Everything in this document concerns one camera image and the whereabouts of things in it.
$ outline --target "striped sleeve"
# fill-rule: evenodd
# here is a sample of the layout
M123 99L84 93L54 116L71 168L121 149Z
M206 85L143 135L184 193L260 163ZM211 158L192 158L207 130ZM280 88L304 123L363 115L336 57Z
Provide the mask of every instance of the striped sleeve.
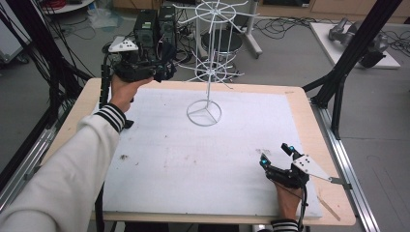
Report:
M271 221L275 232L298 232L298 223L293 219L280 219Z
M118 132L123 129L127 120L126 115L112 103L106 104L95 115L103 117Z

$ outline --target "tripod base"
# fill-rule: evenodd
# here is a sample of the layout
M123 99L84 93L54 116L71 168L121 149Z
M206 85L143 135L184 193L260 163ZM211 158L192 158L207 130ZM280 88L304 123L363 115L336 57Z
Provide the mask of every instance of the tripod base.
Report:
M220 121L222 110L213 101L199 100L188 106L187 116L194 124L201 127L209 127Z

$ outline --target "white mount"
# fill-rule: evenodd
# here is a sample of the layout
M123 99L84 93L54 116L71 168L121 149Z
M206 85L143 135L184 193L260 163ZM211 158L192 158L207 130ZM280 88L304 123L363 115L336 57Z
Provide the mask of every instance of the white mount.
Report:
M332 177L329 176L320 166L313 160L310 155L304 155L298 159L293 160L293 164L297 166L301 171L308 175L312 175L331 182Z
M132 51L138 50L138 46L130 39L125 37L116 37L114 42L109 47L109 52Z

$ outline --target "person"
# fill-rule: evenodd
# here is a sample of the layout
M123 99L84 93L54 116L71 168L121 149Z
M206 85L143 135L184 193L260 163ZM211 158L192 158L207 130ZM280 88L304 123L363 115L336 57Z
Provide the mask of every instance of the person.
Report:
M138 88L152 80L153 77L127 83L114 74L110 102L78 123L76 134L0 214L0 231L87 231L94 202L126 122L124 113L130 109ZM297 231L300 193L276 185L283 219L274 223L274 229Z

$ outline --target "wooden table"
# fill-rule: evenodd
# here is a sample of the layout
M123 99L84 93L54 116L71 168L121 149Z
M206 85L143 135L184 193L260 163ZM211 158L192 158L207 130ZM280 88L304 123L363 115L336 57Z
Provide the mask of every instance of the wooden table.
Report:
M181 89L181 90L204 90L205 83L164 81L159 84L151 82L142 88L156 89ZM228 89L223 84L213 84L213 91L239 92L239 93L263 93L286 96L293 120L295 122L299 139L305 154L310 154L316 162L332 177L338 177L335 165L326 146L323 135L315 120L308 98L302 88L286 86L265 85L242 85L231 84L233 89ZM65 141L75 134L77 122L94 110L100 96L101 80L91 79L87 82L80 97L64 125L58 132L51 144L43 163ZM321 218L306 218L304 224L314 225L352 225L355 217L351 205L342 186L333 185L318 178L314 180L318 201L323 212ZM197 223L244 223L244 224L269 224L271 217L259 216L212 216L212 215L173 215L173 214L133 214L133 213L109 213L104 215L106 220L139 220L139 221L168 221L168 222L197 222Z

